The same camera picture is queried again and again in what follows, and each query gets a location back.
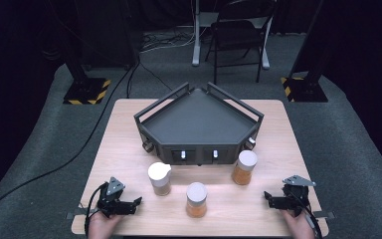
gray carpet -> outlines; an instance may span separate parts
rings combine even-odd
[[[240,99],[284,102],[308,172],[317,183],[320,204],[337,216],[328,222],[327,238],[382,238],[382,157],[345,94],[321,78],[328,103],[287,101],[281,77],[290,72],[302,41],[300,35],[269,37],[271,68],[262,71],[258,84],[256,66],[247,66],[221,69],[218,86]],[[191,66],[192,45],[140,54],[142,66],[132,77],[130,97],[158,99],[170,91],[165,85],[174,89],[184,82],[205,87],[213,78],[212,64],[204,62],[206,51],[203,44],[199,67]],[[62,101],[72,77],[66,66],[57,70],[34,131],[0,183],[0,196],[75,157],[103,116],[74,161],[0,201],[0,238],[84,238],[71,232],[72,221],[65,216],[78,206],[114,102],[126,98],[128,78],[114,88],[125,73],[124,69],[87,72],[90,77],[111,79],[108,95],[100,105],[69,106]]]

orange jar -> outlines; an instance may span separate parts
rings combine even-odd
[[[186,211],[190,217],[203,217],[207,212],[207,189],[201,182],[193,182],[187,188]]]
[[[232,173],[232,179],[239,185],[249,184],[257,161],[257,155],[253,151],[241,151]]]

equipment stand base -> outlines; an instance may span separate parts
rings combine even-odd
[[[64,97],[64,104],[69,105],[95,105],[99,104],[110,80],[105,78],[86,78],[81,83],[73,82]]]
[[[287,100],[290,102],[328,102],[318,83],[310,83],[304,78],[281,78],[281,80]]]

yellow black hazard tape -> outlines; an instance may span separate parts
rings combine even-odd
[[[106,80],[101,87],[101,91],[93,99],[64,100],[64,104],[69,104],[69,105],[96,105],[96,104],[100,104],[101,101],[103,100],[103,97],[106,95],[106,91],[107,91],[109,84],[110,84],[110,80]]]
[[[303,80],[303,78],[293,78],[294,80]],[[284,86],[284,89],[285,89],[285,94],[286,94],[286,97],[287,97],[287,100],[290,101],[290,102],[294,102],[295,99],[294,99],[294,96],[292,95],[292,90],[289,86],[289,82],[287,80],[287,78],[281,78],[282,80],[282,85]]]

chair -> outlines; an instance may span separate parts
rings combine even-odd
[[[215,53],[215,85],[217,84],[218,68],[251,64],[259,65],[256,78],[256,82],[259,82],[267,25],[273,17],[275,6],[275,0],[234,0],[220,9],[217,21],[211,25],[212,39],[205,59],[207,62],[210,53]],[[256,28],[250,20],[259,18],[263,19],[263,25],[261,28]],[[218,65],[218,52],[246,49],[247,51],[242,57],[245,58],[252,48],[258,48],[258,62]]]

